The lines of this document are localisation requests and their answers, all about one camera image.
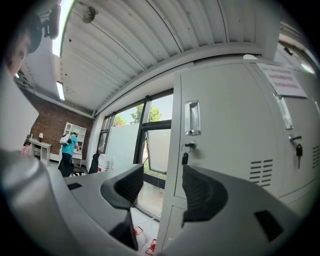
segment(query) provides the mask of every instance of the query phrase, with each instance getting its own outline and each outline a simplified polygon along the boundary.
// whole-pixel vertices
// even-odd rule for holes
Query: locker handle
[[[185,135],[200,135],[200,107],[198,100],[188,101],[184,106]]]
[[[316,111],[318,112],[318,115],[320,117],[320,109],[319,109],[319,105],[318,105],[318,102],[316,100],[313,100],[314,104],[315,104],[315,108],[316,108]]]
[[[285,129],[292,130],[294,128],[294,124],[292,122],[290,112],[289,112],[289,109],[288,109],[288,106],[286,104],[284,97],[277,95],[277,94],[273,94],[273,95],[274,95],[275,100],[276,100],[278,107],[280,109],[282,119],[283,119],[283,122],[285,125]]]

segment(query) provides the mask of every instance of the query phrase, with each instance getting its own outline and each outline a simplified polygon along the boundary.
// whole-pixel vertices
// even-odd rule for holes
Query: black chair
[[[94,173],[98,172],[98,158],[99,158],[99,156],[100,156],[99,152],[97,152],[93,155],[89,174],[94,174]]]

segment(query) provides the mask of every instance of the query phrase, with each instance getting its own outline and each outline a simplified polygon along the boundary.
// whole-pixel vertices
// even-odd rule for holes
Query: paper sign
[[[307,98],[293,71],[287,67],[257,63],[274,90],[281,96],[299,96]]]

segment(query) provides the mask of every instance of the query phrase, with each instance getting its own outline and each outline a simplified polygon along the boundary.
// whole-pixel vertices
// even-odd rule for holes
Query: white table
[[[29,139],[31,142],[30,145],[30,152],[31,156],[35,155],[35,145],[40,146],[40,161],[45,164],[46,166],[50,165],[50,153],[51,153],[51,145],[48,143],[40,142],[37,139]]]

